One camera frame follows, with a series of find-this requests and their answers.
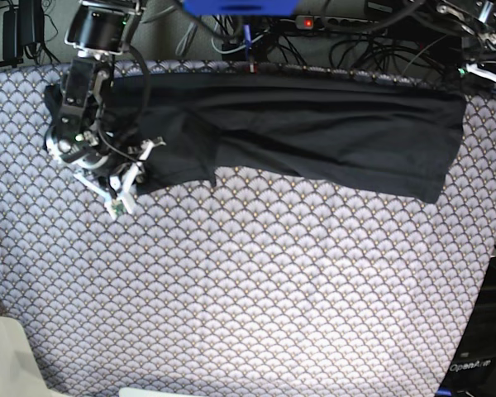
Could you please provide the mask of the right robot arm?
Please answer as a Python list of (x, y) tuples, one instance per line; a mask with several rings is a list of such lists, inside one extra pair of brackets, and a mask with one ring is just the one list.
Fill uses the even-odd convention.
[[(134, 146), (126, 140), (137, 132), (151, 94), (146, 62), (131, 44), (145, 11), (144, 1), (82, 1), (64, 39), (78, 51), (60, 83), (60, 104), (45, 134), (45, 147), (60, 164), (75, 165), (74, 177), (103, 198), (112, 218), (132, 214), (136, 185), (145, 162), (164, 145), (162, 137)], [(117, 127), (103, 123), (115, 76), (115, 58), (129, 53), (142, 71), (144, 88), (137, 111)]]

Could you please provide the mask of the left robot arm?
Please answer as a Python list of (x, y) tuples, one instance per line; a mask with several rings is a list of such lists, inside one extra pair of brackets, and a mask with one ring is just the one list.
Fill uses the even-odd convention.
[(441, 67), (439, 84), (496, 93), (496, 1), (402, 1), (394, 15), (438, 35), (422, 52)]

